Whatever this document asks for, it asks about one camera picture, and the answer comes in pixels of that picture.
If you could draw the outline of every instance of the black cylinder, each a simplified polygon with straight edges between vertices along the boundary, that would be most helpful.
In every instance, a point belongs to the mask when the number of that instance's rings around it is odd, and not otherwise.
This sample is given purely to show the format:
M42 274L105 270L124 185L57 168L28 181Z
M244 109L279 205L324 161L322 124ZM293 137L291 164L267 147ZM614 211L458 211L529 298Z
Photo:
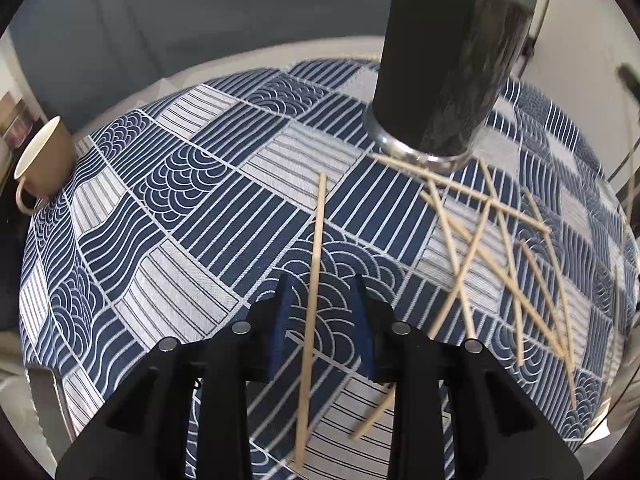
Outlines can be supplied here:
M391 0L375 120L419 152L465 154L529 21L516 0Z

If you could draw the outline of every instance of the wave pattern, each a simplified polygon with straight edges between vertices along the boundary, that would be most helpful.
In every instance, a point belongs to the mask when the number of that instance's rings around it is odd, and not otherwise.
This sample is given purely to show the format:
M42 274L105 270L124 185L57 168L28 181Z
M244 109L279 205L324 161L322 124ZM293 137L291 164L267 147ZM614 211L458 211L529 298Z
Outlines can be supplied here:
M115 301L126 292L144 254L163 239L151 218L125 195L107 221L78 244L102 290Z
M159 338L196 340L214 333L242 317L252 301L272 294L286 272L296 299L284 362L274 381L247 387L255 476L384 478L392 410L357 445L348 440L385 390L359 374L350 281L363 274L370 295L426 330L452 286L452 272L439 220L420 199L418 183L368 156L380 152L362 124L377 69L377 62L365 59L316 59L288 73L265 68L225 75L123 115L78 144L78 164L63 192L32 219L18 325L25 360L63 375L76 427L90 420ZM622 358L638 298L638 248L600 180L604 173L593 150L564 112L528 84L509 79L500 93L510 105L500 100L503 112L489 114L486 133L511 158L502 164L486 155L495 165L491 178L501 202L532 216L524 196L530 189L550 227L572 310L578 409L570 409L562 361L528 316L525 361L517 365L511 294L479 258L466 280L472 316L478 338L575 446ZM513 122L505 115L511 117L511 106ZM284 459L294 445L322 170L330 186L308 463L297 475ZM475 159L451 176L486 192ZM466 194L445 191L444 207L470 230L480 206ZM482 242L506 266L496 221L492 212ZM517 244L525 240L531 247L557 303L558 277L543 237L511 217L508 231L519 283L550 322ZM456 247L462 255L468 250L458 239ZM566 332L562 316L557 328ZM464 340L457 301L436 338ZM440 395L446 477L452 478L445 388ZM191 418L186 474L193 477L196 407Z
M232 173L205 152L185 144L141 180L133 192L168 231Z
M281 74L255 89L246 100L271 112L296 117L302 115L328 92Z
M138 110L117 118L91 135L94 145L107 160L113 160L151 124L151 119Z
M50 305L61 334L76 357L81 358L91 346L94 316L104 308L104 298L77 252L71 272L51 293Z

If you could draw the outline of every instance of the ceramic mug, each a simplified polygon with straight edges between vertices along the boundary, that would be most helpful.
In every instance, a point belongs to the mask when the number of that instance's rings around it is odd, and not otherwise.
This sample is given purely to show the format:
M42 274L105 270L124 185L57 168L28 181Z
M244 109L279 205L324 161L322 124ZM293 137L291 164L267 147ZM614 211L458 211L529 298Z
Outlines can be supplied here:
M76 164L76 148L71 134L60 120L54 117L35 134L24 149L14 179L18 180L15 203L25 215L40 211L49 199L60 191ZM40 203L30 209L22 202L22 188Z

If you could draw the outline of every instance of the patterned tablecloth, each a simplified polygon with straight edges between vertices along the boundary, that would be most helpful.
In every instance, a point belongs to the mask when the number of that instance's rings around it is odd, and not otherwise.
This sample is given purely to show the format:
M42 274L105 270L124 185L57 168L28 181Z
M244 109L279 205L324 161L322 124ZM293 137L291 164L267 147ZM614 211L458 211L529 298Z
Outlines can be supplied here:
M328 172L308 478L385 478L392 412L356 443L350 431L384 388L359 373L346 305L348 279L396 316L428 327L452 284L439 220L418 184L370 158L362 125L377 64L312 60L216 78L120 117L78 143L62 192L33 218L24 253L20 333L27 362L63 377L78 431L160 338L213 335L271 294L278 276L296 282L273 383L248 385L257 478L296 478L292 451L318 174ZM525 316L525 363L514 362L511 294L475 259L466 284L478 337L574 448L618 368L638 292L637 248L593 150L557 105L509 80L476 142L500 199L532 215L535 196L562 265L574 327L578 409L562 362ZM454 175L484 190L473 159ZM473 231L478 202L450 191L446 209ZM520 285L549 314L517 244L537 255L554 301L556 277L542 236L509 220ZM506 266L492 214L483 242ZM466 244L459 240L460 260ZM464 338L458 303L438 338ZM452 434L443 396L447 475ZM197 432L198 401L191 430ZM195 439L188 446L194 475Z

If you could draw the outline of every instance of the bamboo stick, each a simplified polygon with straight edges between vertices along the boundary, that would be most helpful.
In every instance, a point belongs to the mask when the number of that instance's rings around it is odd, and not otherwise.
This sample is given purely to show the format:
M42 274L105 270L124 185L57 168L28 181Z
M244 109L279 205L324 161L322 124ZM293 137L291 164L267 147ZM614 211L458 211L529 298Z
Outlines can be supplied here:
M562 360L564 361L564 368L566 369L566 378L569 384L569 399L571 400L571 406L575 410L577 408L577 398L575 397L575 381L574 381L574 373L572 371L571 361L569 360L569 349L566 342L566 339L563 338L560 333L559 325L558 325L558 313L556 312L556 306L554 305L554 300L551 297L551 292L549 292L548 287L546 286L546 281L542 276L542 271L540 271L540 267L536 261L536 257L529 249L529 246L524 242L524 240L520 240L520 247L522 248L522 253L527 258L529 262L529 267L533 270L533 274L538 281L538 285L540 286L540 290L542 290L542 295L545 297L546 306L549 309L549 313L551 314L551 319L556 326L556 333L560 339L560 344L564 349L564 356Z
M435 209L438 215L440 216L440 224L442 226L442 232L444 234L444 238L447 242L447 250L449 251L449 259L451 260L451 268L453 270L453 274L454 276L459 277L461 272L460 262L458 261L458 252L456 251L456 244L453 241L453 236L451 235L451 228L449 227L449 219L448 219L449 216L447 215L447 212L444 210L442 206L442 201L440 200L440 193L438 192L438 188L434 184L433 180L429 180L429 188L431 191L431 197L433 199ZM440 327L442 326L442 323L446 319L447 314L451 309L451 305L453 305L453 302L456 299L456 296L458 294L460 294L460 306L462 308L462 315L465 321L466 336L471 339L476 338L476 327L474 326L474 319L473 319L473 315L471 314L471 307L469 306L469 302L466 297L466 290L464 289L464 287L456 288L455 285L456 284L454 284L454 289L456 290L455 293L453 293L453 289L452 289L451 293L449 293L449 298L447 298L447 301L442 305L442 308L438 313L438 317L434 320L434 323L429 330L429 337L432 339L435 337L435 334L433 334L433 332L435 331L435 333L437 334L438 330L440 330Z
M369 416L363 421L362 424L360 424L356 428L356 430L353 433L351 433L351 436L349 438L351 440L358 440L361 436L367 433L367 431L369 431L369 428L376 423L376 421L382 416L385 410L388 410L389 408L391 408L391 405L393 404L395 398L396 398L396 385L394 384L391 387L391 389L388 391L388 394L386 394L385 399L382 402L380 402L380 404L376 407L375 410L369 413Z
M433 206L433 201L431 200L431 197L427 192L421 191L420 196L426 203ZM449 218L449 225L468 243L471 242L473 237L469 230L465 226L463 226L456 218L453 218L453 216ZM504 269L500 266L500 264L495 261L491 253L489 253L489 251L482 245L478 246L478 255L487 262L492 271L498 275L498 277L504 282L505 286L507 286L511 293L520 300L520 303L527 311L529 317L547 339L549 346L554 350L558 357L562 357L564 355L564 351L562 350L562 346L560 346L560 344L558 343L556 336L553 334L553 332L551 332L535 307L533 307L533 305L529 301L529 298L527 298L520 290L518 284L514 280L512 280L506 272L504 272Z
M430 184L433 185L433 188L435 189L435 184L433 183L433 180L430 180ZM453 302L456 300L456 296L459 293L462 294L462 291L465 288L466 272L471 266L471 262L473 261L474 256L476 256L476 251L478 250L478 245L480 244L482 233L484 232L484 226L486 225L486 221L489 219L489 211L491 211L491 205L492 205L492 200L489 200L484 204L484 210L482 211L482 216L480 217L480 221L478 222L478 228L476 229L474 238L473 240L471 240L471 245L466 254L465 262L460 268L460 272L456 276L456 282L454 283L453 288L449 292L449 295L447 296L447 299L445 300L445 302L440 307L440 311L438 312L438 315L436 316L436 318L433 320L433 323L429 328L429 332L427 333L427 335L431 339L434 339L438 335L438 331L442 327L444 320L447 319L447 315L451 310L451 306L453 305ZM442 215L447 216L447 213L443 211ZM471 309L469 308L468 305L466 306L466 311L464 307L462 308L462 314L465 319L466 336L470 339L475 339L476 328L474 326L474 320L471 313Z
M468 194L470 197L480 200L481 202L485 202L490 198L488 195L485 195L484 193L481 193L478 190L472 189L468 186L465 186L464 184L460 184L459 182L456 182L455 180L451 180L450 178L447 178L440 174L433 173L433 171L427 170L426 168L420 168L419 166L414 166L413 164L409 164L408 162L403 162L402 160L397 160L395 158L391 158L390 156L386 156L386 155L379 155L378 153L371 153L370 156L375 160L382 162L383 164L386 164L388 166L394 167L396 169L399 168L401 170L410 171L412 173L418 174L425 178L430 178L434 182L437 182L438 184L445 184L446 186L452 187L455 190ZM542 223L541 221L535 218L525 215L522 211L518 211L517 209L514 209L513 207L503 204L502 202L495 202L494 207L496 209L500 209L501 211L509 215L519 218L523 222L526 222L532 225L533 227L535 227L536 229L542 232L545 232L545 233L549 232L549 227L547 225L545 225L544 223Z
M311 368L314 361L314 339L316 335L316 309L318 307L318 285L320 281L320 259L322 255L322 227L324 224L324 200L326 195L326 173L320 174L316 228L311 254L309 294L306 302L305 339L302 348L302 371L300 372L300 395L298 397L298 420L296 421L296 448L294 461L297 468L305 465L306 432L309 422L309 397L311 394Z
M546 286L545 277L542 275L540 266L536 261L536 256L533 253L533 251L529 248L529 246L525 243L524 240L520 240L518 244L522 248L522 253L525 255L527 261L529 262L529 268L533 271L533 275L535 276L536 281L538 282L538 286L542 291L542 295L545 298L546 307L549 309L549 313L551 314L551 319L553 320L554 325L558 327L559 326L558 313L556 312L556 306L554 304L553 298L551 297L551 292L549 291L548 286ZM560 343L563 346L566 346L566 341L563 340L562 334L560 333L559 330L557 330L557 332L558 332L558 337L561 340Z
M524 188L524 194L527 197L531 205L531 209L533 210L533 214L538 218L538 220L542 221L542 215L540 214L540 209L538 209L538 204L536 204L536 200L533 198L531 192ZM564 325L566 327L566 339L567 339L567 348L569 349L569 362L571 364L571 370L575 368L575 354L574 354L574 329L571 324L571 313L569 309L569 302L566 298L566 291L564 290L564 279L562 278L562 270L560 269L560 263L558 262L558 258L556 257L556 250L554 249L553 242L551 241L551 236L548 232L543 233L545 237L546 250L549 254L549 259L551 260L551 264L554 267L554 271L556 272L556 282L558 282L558 291L560 292L560 301L562 303L562 310L564 311Z
M480 164L480 168L482 168L482 172L484 173L484 181L486 182L486 186L489 188L489 192L491 193L491 197L494 199L494 202L499 202L498 193L495 190L494 180L489 172L489 168L487 167L486 162L482 159L478 159L478 163ZM507 221L504 217L504 213L501 210L496 211L498 217L498 225L500 226L500 232L502 234L502 241L504 242L504 251L507 254L507 263L509 265L509 274L511 275L511 279L518 279L518 271L516 270L515 258L513 257L513 242L511 241L511 235L509 234L509 230L507 229ZM513 297L513 319L515 321L515 341L516 341L516 361L518 362L518 366L522 366L524 364L524 332L522 327L522 306L520 304L520 300Z

